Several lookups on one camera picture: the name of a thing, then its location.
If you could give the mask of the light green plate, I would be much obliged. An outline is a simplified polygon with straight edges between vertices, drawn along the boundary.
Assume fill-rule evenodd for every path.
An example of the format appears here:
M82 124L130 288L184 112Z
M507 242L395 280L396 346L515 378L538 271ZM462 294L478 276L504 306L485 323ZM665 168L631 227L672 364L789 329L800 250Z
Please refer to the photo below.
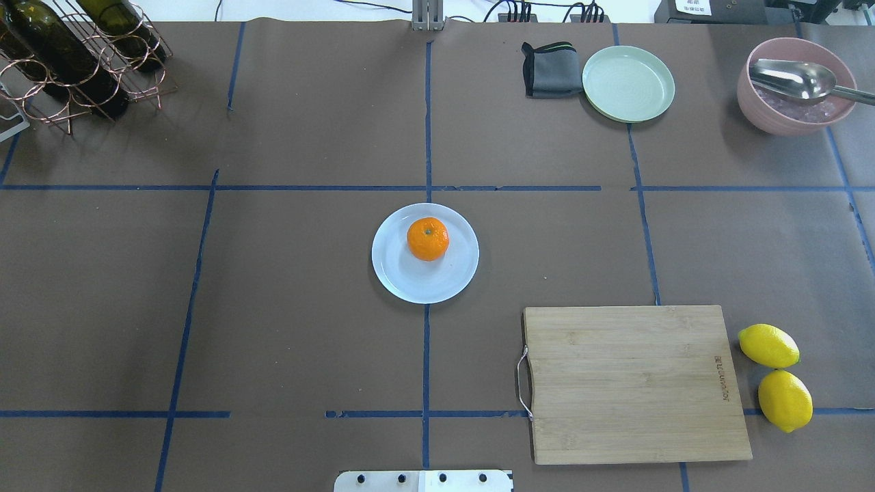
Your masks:
M609 46L594 53L582 69L582 88L597 112L624 124L658 118L676 93L668 66L636 46Z

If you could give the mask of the black computer box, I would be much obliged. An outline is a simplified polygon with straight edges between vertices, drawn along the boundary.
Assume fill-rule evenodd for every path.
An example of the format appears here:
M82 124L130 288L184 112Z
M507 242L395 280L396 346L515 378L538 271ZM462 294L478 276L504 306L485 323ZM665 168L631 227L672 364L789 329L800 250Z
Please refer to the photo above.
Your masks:
M794 13L774 1L660 1L656 24L787 25Z

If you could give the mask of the yellow lemon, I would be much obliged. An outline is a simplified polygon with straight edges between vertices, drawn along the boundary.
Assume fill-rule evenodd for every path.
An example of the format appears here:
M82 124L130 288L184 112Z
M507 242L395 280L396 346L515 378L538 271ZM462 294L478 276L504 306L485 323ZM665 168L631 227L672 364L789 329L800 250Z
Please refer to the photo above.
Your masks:
M738 342L750 360L774 370L783 370L800 361L800 349L794 339L769 324L754 324L740 330Z
M757 387L757 401L765 418L784 433L794 432L812 420L813 400L798 377L774 370Z

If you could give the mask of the orange mandarin fruit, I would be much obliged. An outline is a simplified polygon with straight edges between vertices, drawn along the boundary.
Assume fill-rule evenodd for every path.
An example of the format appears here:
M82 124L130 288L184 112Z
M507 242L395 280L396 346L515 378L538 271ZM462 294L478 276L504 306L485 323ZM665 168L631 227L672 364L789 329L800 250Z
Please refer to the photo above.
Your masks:
M434 216L415 220L407 227L407 249L414 258L433 262L446 254L450 245L448 228Z

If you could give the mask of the dark wine bottle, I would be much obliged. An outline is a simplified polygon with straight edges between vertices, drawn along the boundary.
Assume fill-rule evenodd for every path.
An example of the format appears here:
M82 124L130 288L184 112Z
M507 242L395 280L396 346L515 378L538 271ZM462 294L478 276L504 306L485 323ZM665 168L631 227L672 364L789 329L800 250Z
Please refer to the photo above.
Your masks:
M78 1L82 12L110 39L132 68L151 74L163 68L165 48L129 1Z
M75 102L94 115L118 119L128 94L59 15L42 1L3 1L4 22L35 58L68 87Z

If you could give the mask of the grey folded cloth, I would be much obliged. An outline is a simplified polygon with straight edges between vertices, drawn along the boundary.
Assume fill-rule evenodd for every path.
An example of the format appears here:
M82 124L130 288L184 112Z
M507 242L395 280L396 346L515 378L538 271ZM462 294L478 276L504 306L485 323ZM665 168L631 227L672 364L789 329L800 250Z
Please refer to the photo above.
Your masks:
M554 99L584 92L577 50L567 41L533 47L522 44L525 93L528 98Z

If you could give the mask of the bamboo cutting board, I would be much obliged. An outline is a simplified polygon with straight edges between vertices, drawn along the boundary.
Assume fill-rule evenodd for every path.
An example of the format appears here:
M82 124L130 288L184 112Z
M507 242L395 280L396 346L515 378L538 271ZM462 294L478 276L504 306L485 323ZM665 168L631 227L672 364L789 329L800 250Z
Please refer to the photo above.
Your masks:
M539 466L749 461L719 305L523 310Z

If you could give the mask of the pink bowl with ice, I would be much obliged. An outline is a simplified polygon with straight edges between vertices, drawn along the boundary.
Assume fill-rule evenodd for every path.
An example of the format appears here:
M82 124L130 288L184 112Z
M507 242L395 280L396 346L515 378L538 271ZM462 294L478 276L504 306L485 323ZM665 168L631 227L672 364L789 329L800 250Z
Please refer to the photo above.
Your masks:
M839 86L858 88L849 66L828 48L802 38L771 38L753 48L743 63L736 84L736 99L744 117L775 136L803 136L849 115L855 102L836 96L807 102L753 84L748 69L760 59L794 60L827 66Z

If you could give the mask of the aluminium frame post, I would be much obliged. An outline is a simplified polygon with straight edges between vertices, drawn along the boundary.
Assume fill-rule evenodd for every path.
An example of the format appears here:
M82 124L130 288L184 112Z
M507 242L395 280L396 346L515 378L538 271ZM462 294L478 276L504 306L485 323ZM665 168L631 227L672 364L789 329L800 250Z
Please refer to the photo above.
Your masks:
M412 30L441 31L446 27L443 0L413 0Z

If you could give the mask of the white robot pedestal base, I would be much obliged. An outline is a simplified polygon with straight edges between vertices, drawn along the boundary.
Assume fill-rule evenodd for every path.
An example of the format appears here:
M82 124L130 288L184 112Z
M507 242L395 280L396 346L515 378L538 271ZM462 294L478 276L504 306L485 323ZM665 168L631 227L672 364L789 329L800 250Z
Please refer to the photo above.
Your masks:
M513 491L510 471L500 469L346 471L334 491Z

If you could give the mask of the light blue plate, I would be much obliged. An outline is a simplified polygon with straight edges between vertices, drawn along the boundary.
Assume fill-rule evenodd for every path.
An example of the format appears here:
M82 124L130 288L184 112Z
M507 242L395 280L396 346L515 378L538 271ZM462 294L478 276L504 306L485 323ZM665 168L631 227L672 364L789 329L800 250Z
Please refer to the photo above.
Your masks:
M417 259L407 245L410 226L427 217L441 221L449 237L447 252L430 262ZM453 209L434 203L410 204L382 221L371 260L388 292L415 304L435 304L468 287L479 265L479 240L469 222Z

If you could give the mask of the metal scoop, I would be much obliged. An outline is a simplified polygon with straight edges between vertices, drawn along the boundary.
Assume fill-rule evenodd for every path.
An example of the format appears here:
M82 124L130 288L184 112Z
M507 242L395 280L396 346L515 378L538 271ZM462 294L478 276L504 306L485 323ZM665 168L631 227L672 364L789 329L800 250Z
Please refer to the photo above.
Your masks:
M874 105L873 93L841 86L835 73L821 64L761 58L748 68L748 76L755 86L805 102L820 102L834 96Z

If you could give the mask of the black power strip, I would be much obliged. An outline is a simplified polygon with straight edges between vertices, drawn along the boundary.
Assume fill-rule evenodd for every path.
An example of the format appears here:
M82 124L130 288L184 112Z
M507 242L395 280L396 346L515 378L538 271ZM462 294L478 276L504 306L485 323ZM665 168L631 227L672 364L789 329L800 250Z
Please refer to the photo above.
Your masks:
M484 15L484 22L512 24L606 24L610 22L604 8L596 1L494 1Z

